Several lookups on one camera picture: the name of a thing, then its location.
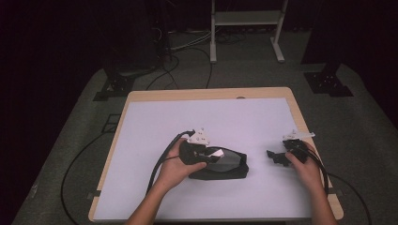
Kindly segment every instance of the cord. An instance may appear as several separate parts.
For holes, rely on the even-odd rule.
[[[152,30],[157,30],[157,31],[159,31],[158,40],[154,40],[155,42],[159,42],[159,41],[161,40],[161,35],[162,35],[161,30],[160,30],[158,27],[152,27],[151,29],[152,29]]]
[[[167,160],[167,154],[170,152],[170,150],[172,149],[172,147],[176,144],[176,142],[185,134],[188,134],[189,136],[192,136],[195,133],[195,131],[185,131],[182,132],[178,135],[176,135],[176,137],[169,143],[169,145],[166,147],[166,149],[164,150],[164,152],[161,154],[161,157],[159,157],[158,162],[156,162],[155,167],[153,168],[152,174],[150,175],[149,178],[149,182],[148,182],[148,187],[146,189],[146,193],[145,195],[149,192],[149,190],[152,188],[153,185],[153,181],[155,180],[155,175],[156,172],[158,171],[159,167],[161,166],[161,164],[163,163],[164,160]]]
[[[161,75],[159,75],[158,77],[156,77],[156,78],[146,87],[146,89],[145,89],[146,91],[149,90],[149,87],[150,87],[155,81],[157,81],[159,78],[161,78],[162,76],[164,76],[164,75],[166,75],[166,74],[170,74],[171,71],[175,70],[175,69],[178,67],[178,65],[179,65],[179,59],[178,59],[178,57],[176,57],[176,56],[174,56],[174,55],[172,55],[172,57],[175,58],[175,60],[176,60],[176,65],[173,66],[172,69],[170,69],[170,70],[166,70],[166,69],[165,69],[166,72],[164,72],[164,73],[162,73]]]
[[[222,44],[222,45],[233,45],[233,44],[239,43],[240,41],[246,40],[246,35],[244,33],[241,33],[241,35],[243,37],[239,37],[238,35],[231,35],[228,32],[221,33],[221,34],[217,35],[216,42],[218,44]]]
[[[346,185],[348,185],[353,191],[354,193],[358,196],[358,198],[360,199],[360,202],[362,203],[363,209],[365,210],[366,213],[366,217],[368,219],[368,224],[372,225],[372,219],[371,219],[371,214],[369,212],[368,206],[365,203],[365,200],[363,200],[363,198],[360,196],[360,193],[351,185],[349,184],[347,181],[345,181],[342,177],[335,175],[333,173],[330,172],[326,172],[325,167],[323,166],[321,160],[319,159],[319,157],[316,155],[316,153],[311,150],[308,149],[309,151],[305,151],[304,149],[301,148],[297,148],[298,150],[304,152],[305,154],[307,154],[310,158],[313,159],[313,161],[315,161],[315,163],[318,165],[319,169],[322,171],[323,174],[323,178],[324,178],[324,189],[325,192],[327,193],[327,195],[329,195],[329,181],[328,181],[328,176],[337,178],[338,180],[342,181],[343,183],[345,183]]]
[[[65,213],[67,214],[68,218],[70,219],[70,221],[75,224],[75,225],[79,225],[79,223],[76,222],[76,220],[73,219],[72,215],[70,214],[66,204],[65,204],[65,199],[64,199],[64,185],[65,185],[65,181],[67,180],[68,177],[68,173],[70,168],[72,167],[72,165],[74,164],[74,162],[76,161],[76,159],[92,144],[94,143],[96,140],[98,140],[100,137],[102,137],[104,134],[110,133],[111,130],[114,130],[117,126],[114,126],[112,128],[107,129],[106,131],[102,132],[99,136],[97,136],[95,139],[93,139],[91,142],[89,142],[77,155],[76,157],[73,159],[73,161],[69,164],[67,171],[64,174],[64,178],[62,179],[62,183],[61,183],[61,203],[62,203],[62,207],[64,208]]]
[[[372,219],[371,219],[371,214],[369,212],[368,206],[365,203],[365,200],[363,200],[363,198],[360,196],[360,193],[351,185],[349,184],[347,181],[345,181],[342,177],[335,175],[333,173],[328,172],[328,175],[331,177],[334,177],[340,181],[342,181],[343,183],[345,183],[346,185],[348,185],[353,191],[354,193],[357,195],[357,197],[360,199],[360,202],[362,203],[363,209],[365,210],[366,213],[366,217],[368,218],[368,224],[372,225]]]
[[[213,65],[212,65],[211,62],[210,62],[210,56],[209,56],[208,53],[205,52],[204,50],[201,50],[201,49],[198,49],[198,48],[193,48],[193,47],[191,47],[191,48],[184,48],[184,49],[175,51],[175,53],[181,52],[181,51],[185,51],[185,50],[196,50],[196,51],[202,52],[202,53],[204,53],[204,54],[206,55],[206,57],[207,57],[207,59],[208,59],[208,62],[209,62],[209,65],[210,65],[210,72],[209,72],[209,74],[208,74],[207,83],[206,83],[206,89],[208,89],[208,85],[209,85],[210,79],[211,79],[211,74],[212,74],[212,72],[213,72]]]
[[[165,158],[165,159],[164,159],[164,161],[165,161],[165,160],[172,159],[172,158],[179,158],[179,156],[175,156],[175,157],[167,157],[167,158]]]
[[[199,38],[197,38],[197,39],[195,39],[195,40],[193,40],[193,41],[191,41],[191,42],[189,42],[189,43],[187,43],[187,44],[184,44],[184,45],[180,45],[180,46],[177,46],[177,47],[170,48],[170,50],[171,50],[171,51],[177,51],[177,50],[180,50],[180,49],[184,49],[184,48],[190,47],[190,46],[192,46],[192,45],[199,44],[200,42],[203,42],[203,41],[209,39],[209,38],[210,38],[210,35],[211,35],[211,32],[208,31],[207,34],[205,34],[204,36],[199,37]]]

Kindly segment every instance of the dark background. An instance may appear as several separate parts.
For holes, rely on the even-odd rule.
[[[136,67],[156,64],[159,46],[148,46],[145,40],[151,37],[150,27],[163,22],[157,1],[145,1],[146,6],[141,0],[113,2],[110,7],[105,0],[0,1],[1,224],[15,217],[77,98],[102,68],[103,57],[117,53]],[[171,2],[164,20],[169,29],[209,28],[210,1]],[[217,4],[229,10],[272,9],[281,1]],[[123,20],[121,8],[134,13]],[[302,63],[338,58],[353,68],[396,127],[397,11],[398,3],[387,0],[290,0],[283,24],[286,31],[313,28]],[[147,33],[129,33],[128,23]],[[134,41],[126,41],[125,34]],[[143,53],[149,54],[139,61]]]

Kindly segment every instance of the forearm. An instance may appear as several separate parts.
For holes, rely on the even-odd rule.
[[[313,225],[336,225],[333,212],[323,188],[311,190]]]
[[[161,200],[167,190],[154,185],[149,190],[143,201],[130,216],[129,220],[125,223],[126,225],[148,225],[153,224],[156,214],[158,213],[159,207],[161,206]]]

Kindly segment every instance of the black cable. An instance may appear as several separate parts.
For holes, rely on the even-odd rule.
[[[333,173],[328,172],[328,175],[331,177],[334,177],[340,181],[342,181],[343,183],[345,183],[346,185],[348,185],[353,191],[354,193],[358,196],[358,198],[360,199],[360,202],[362,203],[362,206],[365,210],[366,213],[366,217],[368,218],[368,224],[372,225],[372,219],[371,219],[371,214],[369,212],[368,206],[366,205],[365,201],[362,199],[362,197],[360,196],[360,193],[351,185],[349,184],[347,181],[345,181],[342,177],[335,175]]]
[[[150,175],[149,178],[149,182],[148,182],[148,187],[146,189],[146,193],[145,195],[149,192],[149,190],[152,188],[153,185],[153,181],[155,180],[155,175],[156,172],[158,171],[160,165],[163,163],[164,160],[166,160],[167,154],[170,152],[170,150],[172,149],[172,147],[176,144],[176,142],[185,134],[188,134],[189,136],[192,136],[194,134],[195,131],[185,131],[182,132],[178,135],[176,135],[176,137],[169,143],[169,145],[166,147],[166,149],[164,150],[164,152],[161,154],[161,156],[159,157],[158,161],[155,164],[155,167],[153,168],[152,174]]]
[[[146,87],[146,91],[147,90],[149,90],[149,87],[155,82],[155,81],[157,81],[159,78],[161,78],[162,76],[164,76],[164,75],[166,75],[166,74],[169,74],[171,71],[173,71],[174,69],[176,69],[177,67],[178,67],[178,65],[179,65],[179,59],[176,57],[176,56],[173,56],[172,55],[172,57],[174,57],[175,59],[176,59],[176,65],[174,66],[174,67],[172,67],[172,69],[170,69],[170,70],[166,70],[166,72],[164,72],[164,73],[162,73],[161,75],[159,75],[158,77],[156,77],[147,87]]]
[[[179,65],[179,59],[178,59],[178,57],[176,57],[175,55],[172,55],[172,58],[175,58],[175,60],[177,61],[177,64]],[[176,85],[176,89],[179,89],[179,86],[178,86],[178,84],[176,83],[176,80],[175,80],[175,78],[173,77],[173,75],[170,73],[172,70],[167,70],[166,68],[165,68],[165,66],[164,66],[164,64],[163,64],[163,70],[164,71],[166,71],[169,75],[170,75],[170,77],[172,78],[172,80],[173,80],[173,83]]]
[[[144,75],[147,75],[147,74],[150,74],[150,73],[153,73],[153,72],[155,72],[156,70],[158,70],[158,68],[159,68],[159,66],[155,66],[155,67],[153,67],[153,68],[150,68],[149,70],[146,70],[146,71],[143,71],[143,72],[139,72],[139,73],[133,73],[133,74],[131,74],[131,75],[126,75],[126,76],[123,76],[123,77],[126,77],[126,78],[128,78],[128,79],[136,79],[137,77],[141,77],[141,76],[144,76]]]
[[[165,161],[165,160],[172,159],[172,158],[179,158],[179,156],[175,156],[175,157],[167,157],[167,158],[165,158],[165,159],[164,159],[164,161]]]
[[[209,62],[209,64],[210,64],[210,73],[208,74],[207,83],[206,83],[206,89],[208,89],[208,84],[210,83],[211,74],[212,74],[212,72],[213,72],[213,65],[212,65],[211,62],[210,62],[210,56],[208,55],[208,53],[207,53],[206,51],[201,50],[201,49],[198,49],[198,48],[193,48],[193,47],[183,48],[183,49],[180,49],[180,50],[176,50],[175,53],[181,52],[181,51],[185,51],[185,50],[196,50],[196,51],[202,52],[202,53],[204,53],[204,54],[206,55],[206,57],[207,57],[207,59],[208,59],[208,62]]]
[[[84,152],[85,149],[87,149],[92,143],[94,143],[96,140],[98,140],[100,137],[102,137],[102,135],[109,133],[109,131],[115,129],[117,126],[112,127],[110,129],[107,129],[106,131],[102,132],[99,136],[97,136],[95,139],[93,139],[91,142],[89,142],[77,155],[76,157],[73,159],[73,161],[69,164],[67,171],[64,174],[64,178],[62,179],[62,183],[61,183],[61,203],[62,203],[62,207],[64,208],[65,213],[67,214],[68,218],[70,219],[70,221],[75,224],[75,225],[79,225],[76,220],[73,219],[72,215],[70,214],[66,204],[65,204],[65,199],[64,199],[64,185],[65,185],[65,181],[68,177],[68,173],[70,168],[72,167],[72,165],[74,164],[74,162],[76,161],[76,159]]]
[[[323,174],[323,177],[324,177],[324,184],[325,184],[324,189],[325,189],[325,192],[327,193],[327,195],[329,194],[329,181],[328,181],[328,176],[331,176],[331,177],[334,177],[334,178],[339,179],[340,181],[342,181],[343,183],[345,183],[346,185],[348,185],[348,186],[354,191],[354,193],[355,193],[355,194],[358,196],[358,198],[360,199],[360,202],[362,203],[362,206],[363,206],[363,208],[364,208],[364,210],[365,210],[366,217],[367,217],[367,219],[368,219],[368,224],[369,224],[369,225],[372,225],[371,214],[370,214],[370,212],[369,212],[368,206],[367,206],[366,203],[365,203],[365,200],[363,200],[362,197],[360,196],[360,193],[359,193],[351,184],[349,184],[347,181],[345,181],[342,177],[340,177],[340,176],[338,176],[338,175],[335,175],[335,174],[333,174],[333,173],[330,173],[330,172],[326,172],[326,169],[325,169],[325,167],[323,166],[321,160],[319,159],[319,157],[316,155],[316,153],[315,153],[313,150],[308,149],[309,151],[306,151],[306,150],[301,149],[301,148],[297,148],[297,149],[300,150],[300,151],[302,151],[302,152],[304,152],[304,153],[307,154],[310,158],[312,158],[313,161],[315,161],[315,163],[318,165],[319,169],[322,171],[322,174]]]
[[[169,82],[169,84],[167,84],[167,85],[164,86],[163,90],[167,90],[167,88],[168,88],[171,84],[173,84],[173,83],[174,83],[174,82]]]
[[[309,148],[307,149],[302,149],[300,147],[295,147],[295,149],[298,149],[299,151],[301,151],[302,153],[306,154],[308,157],[312,158],[313,161],[316,163],[316,165],[319,167],[319,169],[322,172],[322,176],[324,179],[324,190],[326,195],[329,195],[329,180],[328,180],[328,173],[326,172],[325,167],[323,166],[321,160],[319,159],[319,157],[317,155],[313,155],[313,151],[310,150]]]
[[[222,45],[233,45],[236,43],[239,43],[240,41],[243,41],[246,39],[246,35],[242,34],[243,38],[240,38],[236,35],[228,35],[230,38],[235,38],[235,40],[229,40],[230,38],[228,38],[226,41],[217,41],[217,43],[222,44]]]

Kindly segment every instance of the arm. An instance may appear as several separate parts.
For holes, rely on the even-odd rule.
[[[307,144],[307,146],[310,150],[314,150],[309,144]],[[310,157],[308,157],[305,163],[301,163],[291,153],[286,153],[286,157],[293,163],[301,182],[310,191],[313,224],[337,224],[330,208],[328,196],[325,194],[323,189],[321,175],[316,163]]]
[[[184,141],[180,139],[170,150],[167,159],[161,165],[158,179],[152,189],[144,197],[143,201],[132,213],[126,225],[147,225],[153,224],[158,213],[161,201],[166,193],[177,186],[189,174],[205,168],[206,163],[201,162],[194,165],[185,165],[178,157],[179,145]]]

